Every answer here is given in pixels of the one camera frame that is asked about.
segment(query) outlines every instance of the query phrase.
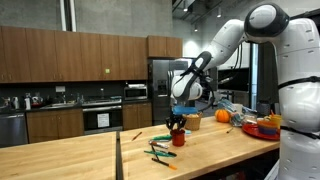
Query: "backsplash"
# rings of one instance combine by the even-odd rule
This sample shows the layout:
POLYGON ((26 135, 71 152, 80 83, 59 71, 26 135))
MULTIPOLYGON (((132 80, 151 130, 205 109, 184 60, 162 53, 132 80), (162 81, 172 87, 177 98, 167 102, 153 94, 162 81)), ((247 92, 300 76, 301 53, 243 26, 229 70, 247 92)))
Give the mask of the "backsplash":
POLYGON ((123 96, 123 89, 126 83, 146 83, 146 81, 108 81, 108 82, 59 82, 59 83, 19 83, 19 84, 0 84, 0 97, 12 98, 18 97, 19 101, 25 97, 26 93, 35 96, 36 92, 40 93, 40 97, 46 99, 53 98, 54 101, 60 101, 63 93, 56 92, 56 86, 65 87, 66 101, 76 100, 77 94, 84 96, 84 99, 90 97, 102 96, 123 96))

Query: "wooden tabletop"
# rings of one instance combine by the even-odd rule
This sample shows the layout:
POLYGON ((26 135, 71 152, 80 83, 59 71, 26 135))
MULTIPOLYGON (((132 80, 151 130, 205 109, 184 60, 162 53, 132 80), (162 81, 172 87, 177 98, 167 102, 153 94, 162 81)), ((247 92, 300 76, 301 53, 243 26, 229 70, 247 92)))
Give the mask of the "wooden tabletop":
POLYGON ((116 179, 116 133, 0 149, 0 179, 116 179))
POLYGON ((214 117, 203 118, 200 129, 186 135, 184 146, 175 147, 171 141, 166 143, 177 157, 159 158, 176 166, 177 170, 152 161, 155 156, 143 152, 151 150, 148 141, 152 137, 169 134, 165 125, 121 132, 123 178, 190 179, 279 148, 279 141, 252 137, 241 128, 226 133, 230 128, 229 123, 219 123, 214 117), (142 134, 132 141, 139 132, 142 134))

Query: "lower cabinet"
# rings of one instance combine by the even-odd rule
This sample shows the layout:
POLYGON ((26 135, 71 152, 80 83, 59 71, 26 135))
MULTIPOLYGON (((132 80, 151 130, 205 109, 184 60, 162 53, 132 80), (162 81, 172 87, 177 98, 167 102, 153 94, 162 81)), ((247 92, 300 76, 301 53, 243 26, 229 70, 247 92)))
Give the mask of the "lower cabinet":
POLYGON ((28 112, 29 143, 82 136, 82 109, 28 112))
POLYGON ((152 126, 151 103, 125 104, 122 113, 124 130, 152 126))

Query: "refrigerator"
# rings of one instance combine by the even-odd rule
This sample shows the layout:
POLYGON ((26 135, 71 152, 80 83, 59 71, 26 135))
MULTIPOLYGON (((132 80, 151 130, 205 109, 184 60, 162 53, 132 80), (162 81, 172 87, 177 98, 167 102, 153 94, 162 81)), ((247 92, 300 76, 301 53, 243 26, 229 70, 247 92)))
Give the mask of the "refrigerator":
MULTIPOLYGON (((172 109, 171 80, 173 75, 179 75, 191 65, 192 59, 148 59, 148 94, 152 100, 153 125, 165 124, 172 109)), ((186 106, 194 107, 194 101, 188 101, 186 106)))

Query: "pumpkin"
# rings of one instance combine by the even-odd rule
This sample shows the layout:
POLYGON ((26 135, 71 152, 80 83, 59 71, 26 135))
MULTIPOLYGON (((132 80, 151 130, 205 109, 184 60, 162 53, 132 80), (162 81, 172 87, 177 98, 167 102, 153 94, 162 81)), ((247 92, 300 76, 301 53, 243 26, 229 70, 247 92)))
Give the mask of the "pumpkin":
POLYGON ((218 109, 214 113, 214 116, 216 117, 218 122, 228 123, 230 121, 230 114, 225 109, 218 109))

